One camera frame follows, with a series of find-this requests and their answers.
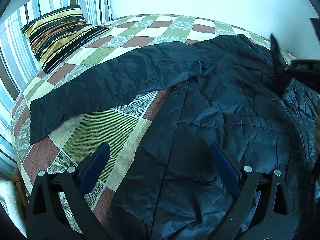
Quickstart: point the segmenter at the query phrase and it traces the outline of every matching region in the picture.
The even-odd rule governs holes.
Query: green square pattern
[[[250,34],[250,36],[252,37],[252,39],[253,39],[254,41],[258,41],[258,42],[261,42],[261,43],[267,45],[267,43],[264,41],[263,38],[261,38],[261,36],[258,36],[258,35],[254,34],[254,33],[252,33],[252,32],[249,32],[249,34]]]
[[[170,29],[182,29],[182,30],[191,30],[192,27],[193,27],[193,23],[182,22],[178,20],[174,20],[172,24],[169,26]]]
[[[37,84],[35,84],[33,86],[33,88],[31,88],[31,90],[29,91],[29,93],[26,95],[26,101],[28,102],[33,94],[38,90],[38,88],[44,83],[45,81],[43,79],[40,79],[39,82]]]
[[[121,32],[117,36],[134,36],[138,32],[140,32],[144,29],[145,29],[145,27],[129,28],[129,29],[126,29],[125,31]]]
[[[155,21],[159,16],[155,15],[150,15],[150,16],[145,16],[142,21]]]
[[[215,28],[219,28],[219,29],[223,29],[223,30],[226,30],[226,31],[229,31],[229,32],[232,32],[232,33],[235,32],[233,30],[233,28],[231,27],[231,25],[229,25],[229,24],[223,24],[223,23],[220,23],[220,22],[214,22],[214,27]]]
[[[187,17],[179,16],[176,20],[182,21],[182,22],[194,23],[196,18],[189,18],[189,17],[187,18]]]
[[[110,47],[100,47],[97,48],[90,56],[88,56],[81,65],[97,65],[102,61],[106,56],[113,52],[116,48]]]
[[[28,83],[25,85],[25,87],[23,88],[23,90],[22,90],[22,92],[24,92],[25,91],[25,89],[28,87],[28,85],[32,82],[32,80],[34,79],[35,77],[32,77],[29,81],[28,81]]]
[[[86,114],[62,150],[76,163],[80,163],[84,157],[92,155],[101,142],[107,142],[111,150],[110,159],[99,177],[105,183],[138,121],[136,117],[113,109]]]
[[[187,38],[190,30],[181,30],[181,29],[167,29],[162,36],[170,36],[176,38]]]

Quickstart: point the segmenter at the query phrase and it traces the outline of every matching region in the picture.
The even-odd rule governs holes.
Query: bed
[[[109,143],[110,160],[98,182],[85,199],[98,220],[104,224],[114,192],[128,171],[135,151],[168,95],[168,90],[138,95],[127,106],[104,112],[78,115],[65,120],[49,137],[29,144],[30,103],[72,80],[100,62],[118,57],[132,49],[180,41],[193,44],[218,35],[244,34],[255,44],[270,48],[270,41],[255,33],[229,24],[199,17],[171,14],[141,14],[106,22],[110,29],[94,38],[65,59],[53,72],[40,71],[20,93],[12,109],[12,142],[18,166],[31,192],[39,170],[57,173],[78,165],[102,141]],[[286,63],[295,57],[282,50]],[[65,214],[77,226],[65,196],[60,195]]]

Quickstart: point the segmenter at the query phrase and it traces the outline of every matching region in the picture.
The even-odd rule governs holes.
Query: black plastic bracket
[[[92,191],[109,158],[109,145],[102,143],[93,155],[85,157],[77,167],[71,166],[58,174],[40,171],[28,205],[27,238],[30,240],[111,239],[84,199],[84,194]],[[82,234],[70,227],[58,192],[64,192]]]
[[[211,156],[227,190],[236,199],[210,239],[291,240],[294,236],[293,213],[281,172],[275,170],[272,174],[264,174],[249,166],[239,168],[242,165],[236,157],[224,153],[215,142],[211,146]],[[257,191],[261,191],[261,195],[251,224],[237,235]]]

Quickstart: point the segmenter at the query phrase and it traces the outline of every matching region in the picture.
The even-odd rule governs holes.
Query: striped cushion
[[[6,105],[9,109],[41,69],[21,28],[46,13],[72,5],[80,5],[88,24],[101,25],[112,20],[110,0],[31,0],[0,24],[0,76],[3,82],[0,93],[2,88],[9,93],[12,101]]]
[[[82,45],[109,30],[87,24],[80,6],[68,6],[30,21],[22,28],[44,72],[50,73]]]

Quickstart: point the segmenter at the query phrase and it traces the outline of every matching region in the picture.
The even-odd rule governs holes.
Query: metal bolt
[[[246,172],[251,172],[252,171],[252,168],[250,166],[244,166],[243,169]]]
[[[281,171],[275,170],[275,175],[280,177],[281,176]]]
[[[76,170],[75,166],[70,166],[69,168],[67,168],[67,172],[69,172],[69,173],[73,173],[73,172],[75,172],[75,170]]]
[[[39,172],[38,172],[38,176],[39,176],[39,177],[42,177],[44,174],[45,174],[45,171],[39,171]]]

